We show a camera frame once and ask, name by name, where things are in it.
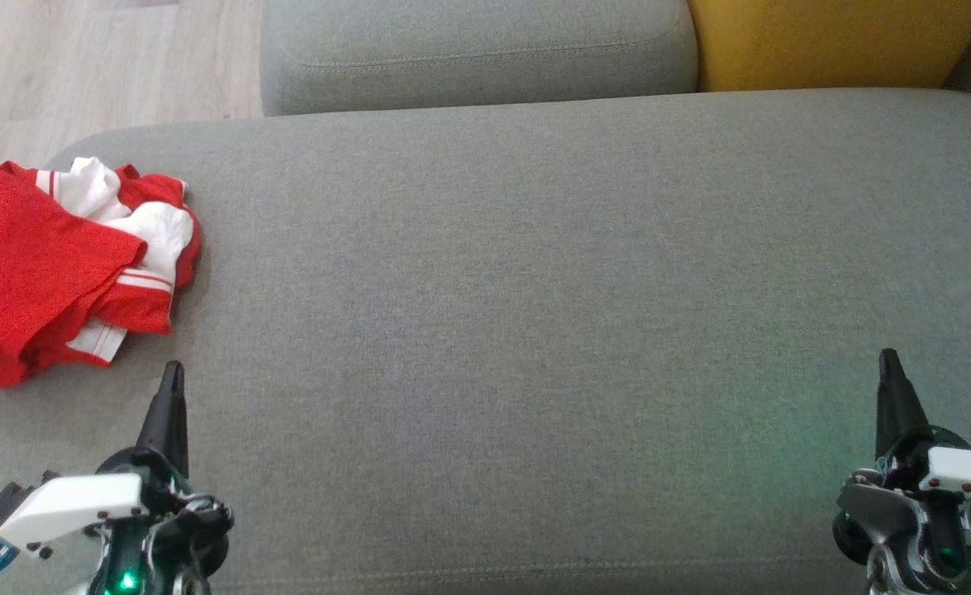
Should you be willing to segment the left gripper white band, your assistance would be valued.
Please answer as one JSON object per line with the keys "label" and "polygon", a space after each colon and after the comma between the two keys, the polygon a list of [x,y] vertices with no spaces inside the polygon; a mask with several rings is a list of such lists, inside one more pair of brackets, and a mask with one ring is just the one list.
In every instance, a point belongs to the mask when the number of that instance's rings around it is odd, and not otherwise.
{"label": "left gripper white band", "polygon": [[90,475],[51,477],[0,523],[9,545],[43,550],[83,532],[100,557],[85,594],[209,594],[224,564],[232,510],[189,481],[182,362],[170,361],[136,442]]}

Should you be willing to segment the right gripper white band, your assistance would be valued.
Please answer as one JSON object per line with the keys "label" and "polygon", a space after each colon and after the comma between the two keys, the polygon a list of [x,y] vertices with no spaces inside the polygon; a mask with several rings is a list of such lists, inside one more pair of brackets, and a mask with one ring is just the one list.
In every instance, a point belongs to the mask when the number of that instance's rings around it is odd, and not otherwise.
{"label": "right gripper white band", "polygon": [[877,466],[841,486],[834,542],[867,594],[971,594],[971,448],[931,426],[893,348],[878,376]]}

